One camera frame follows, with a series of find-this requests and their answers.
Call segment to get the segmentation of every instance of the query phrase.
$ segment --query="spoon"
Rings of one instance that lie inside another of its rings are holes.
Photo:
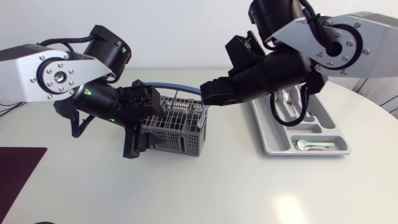
[[[305,150],[309,146],[323,146],[323,147],[334,147],[335,143],[332,142],[307,142],[306,140],[298,140],[297,147],[300,150]]]

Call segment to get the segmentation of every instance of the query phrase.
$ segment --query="white wall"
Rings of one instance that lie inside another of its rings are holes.
[[[372,11],[398,17],[394,0],[309,0],[322,14]],[[230,68],[224,45],[251,29],[251,0],[1,0],[0,49],[83,37],[95,24],[133,49],[128,68]],[[85,48],[75,46],[78,52]]]

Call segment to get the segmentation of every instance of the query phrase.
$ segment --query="black robot arm segment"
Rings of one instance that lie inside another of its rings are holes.
[[[300,52],[280,45],[265,55],[252,32],[246,38],[235,36],[226,49],[233,69],[228,72],[229,77],[220,77],[200,87],[206,105],[251,101],[303,83],[309,76],[309,66],[306,68]]]
[[[271,105],[279,123],[286,126],[299,124],[305,116],[309,95],[318,93],[327,78],[315,70],[310,58],[273,38],[273,34],[303,16],[319,43],[325,46],[327,52],[334,54],[335,46],[318,20],[320,16],[315,15],[306,0],[254,0],[249,8],[249,18],[257,25],[265,48],[273,52],[266,55],[251,31],[246,38],[235,36],[226,45],[233,69],[228,72],[228,77],[220,77],[200,87],[204,104],[224,106],[243,103],[269,93],[274,96],[273,93],[278,90],[306,83],[301,91],[303,111],[297,120],[282,121],[275,105]],[[273,42],[275,47],[270,47],[269,42]]]

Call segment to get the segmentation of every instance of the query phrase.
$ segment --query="white table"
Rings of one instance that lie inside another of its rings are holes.
[[[199,87],[225,75],[126,71],[118,85]],[[210,108],[200,157],[149,150],[130,160],[123,128],[95,119],[74,139],[51,103],[31,103],[0,119],[0,145],[48,151],[4,223],[398,223],[398,121],[333,83],[319,97],[351,155],[267,156],[243,104]]]

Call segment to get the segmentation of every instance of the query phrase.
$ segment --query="cutlery tray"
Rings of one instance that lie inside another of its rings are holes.
[[[292,106],[283,102],[282,92],[277,93],[276,109],[281,119],[293,121],[301,112],[300,91],[297,87],[286,89],[290,94]],[[351,148],[348,146],[340,129],[336,126],[333,118],[323,107],[316,95],[310,96],[308,110],[304,120],[293,127],[279,124],[273,117],[270,108],[270,95],[252,100],[251,102],[257,125],[266,154],[271,156],[337,156],[348,155]],[[301,151],[296,149],[298,140],[308,142],[333,142],[334,147],[327,151]]]

